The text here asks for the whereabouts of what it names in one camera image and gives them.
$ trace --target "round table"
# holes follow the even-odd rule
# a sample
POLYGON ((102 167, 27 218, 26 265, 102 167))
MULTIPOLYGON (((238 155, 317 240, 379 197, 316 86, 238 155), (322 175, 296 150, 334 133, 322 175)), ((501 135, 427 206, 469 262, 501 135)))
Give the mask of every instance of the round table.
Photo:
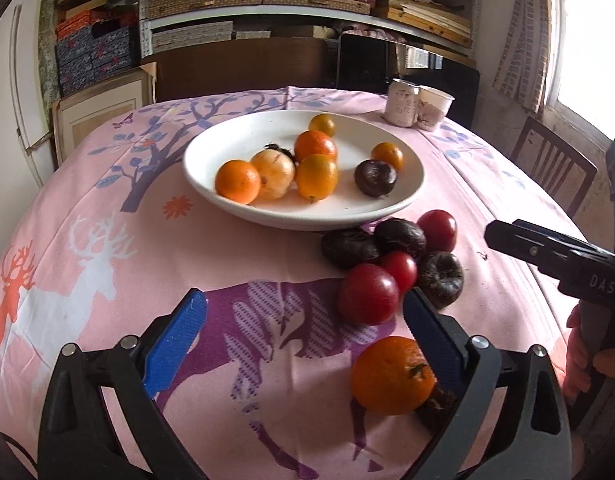
MULTIPOLYGON (((582 238, 561 208, 484 140, 446 120, 434 133, 381 118, 385 98, 284 88, 156 104, 90 134, 42 189, 12 237, 0 272, 0 431, 36 455, 40 411, 61 346, 110 348, 172 311, 191 287, 207 321, 158 406, 212 480, 398 479, 428 441, 412 415, 350 410, 350 365, 368 344, 409 335, 402 319, 352 328, 333 314, 342 274, 319 234, 234 218, 202 199, 179 164, 207 127, 283 108, 375 123, 407 142, 426 180, 398 216, 450 211, 466 274, 444 310, 498 348, 548 348, 565 368, 565 320, 576 300, 484 240, 493 219, 522 218, 582 238)), ((145 466, 115 398, 111 417, 130 460, 145 466)), ((478 460, 500 405, 481 430, 478 460)))

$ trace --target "patterned curtain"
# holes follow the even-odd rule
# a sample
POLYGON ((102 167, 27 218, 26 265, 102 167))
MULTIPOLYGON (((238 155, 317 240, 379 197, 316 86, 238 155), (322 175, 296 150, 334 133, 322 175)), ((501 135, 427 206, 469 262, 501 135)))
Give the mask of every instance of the patterned curtain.
POLYGON ((547 0, 516 0, 494 88, 537 112, 543 102, 548 56, 547 0))

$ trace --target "white shelf board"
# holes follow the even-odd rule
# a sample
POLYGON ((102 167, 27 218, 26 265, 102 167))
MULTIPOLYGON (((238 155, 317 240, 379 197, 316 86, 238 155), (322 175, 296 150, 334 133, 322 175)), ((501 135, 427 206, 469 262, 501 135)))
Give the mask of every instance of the white shelf board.
POLYGON ((258 6, 234 6, 234 7, 215 7, 214 9, 201 9, 174 14, 149 20, 149 29, 180 25, 181 23, 194 22, 196 20, 210 20, 213 18, 228 18, 230 16, 244 16, 248 14, 295 14, 299 16, 319 16, 321 18, 332 18, 334 20, 346 20, 348 22, 366 23, 374 27, 388 28, 402 34, 417 36, 426 41, 431 41, 446 48, 450 48, 460 54, 469 56, 469 49, 460 46, 453 41, 430 34, 421 28, 405 25, 404 23, 393 20, 385 20, 366 14, 357 14, 347 10, 323 9, 322 7, 302 7, 302 6, 283 6, 283 5, 258 5, 258 6))

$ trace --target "black cable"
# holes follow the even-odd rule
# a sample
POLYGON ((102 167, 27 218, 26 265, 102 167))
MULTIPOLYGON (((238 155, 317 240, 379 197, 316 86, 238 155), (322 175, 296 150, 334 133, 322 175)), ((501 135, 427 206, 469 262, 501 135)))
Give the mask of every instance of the black cable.
POLYGON ((10 437, 7 434, 4 434, 2 431, 0 431, 2 439, 7 442, 8 444, 12 444, 12 446, 14 446, 16 449, 18 449, 21 453, 23 453, 23 455, 25 455, 25 458, 27 460, 30 461, 31 465, 34 466, 34 469, 36 470, 36 472, 38 472, 38 464, 36 463, 36 461, 31 457, 31 455, 27 452, 27 450, 21 446, 18 442, 16 442, 12 437, 10 437))

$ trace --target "white plate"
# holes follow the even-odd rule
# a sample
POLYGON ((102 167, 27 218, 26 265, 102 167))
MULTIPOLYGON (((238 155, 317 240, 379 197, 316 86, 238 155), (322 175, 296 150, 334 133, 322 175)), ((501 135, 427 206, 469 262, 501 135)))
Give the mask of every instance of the white plate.
POLYGON ((201 195, 221 209, 257 224, 294 231, 358 226, 392 215, 414 201, 423 184, 423 165, 416 153, 382 128, 337 114, 331 115, 336 124, 339 183, 331 196, 310 204, 292 188, 279 200, 242 205, 217 195, 214 178, 225 162, 234 158, 250 160, 270 142, 292 150, 294 141, 315 115, 303 110, 259 112, 212 126, 192 140, 185 151, 185 175, 201 195), (388 196, 370 198, 354 184, 354 169, 370 158, 375 145, 385 141, 401 148, 403 168, 388 196))

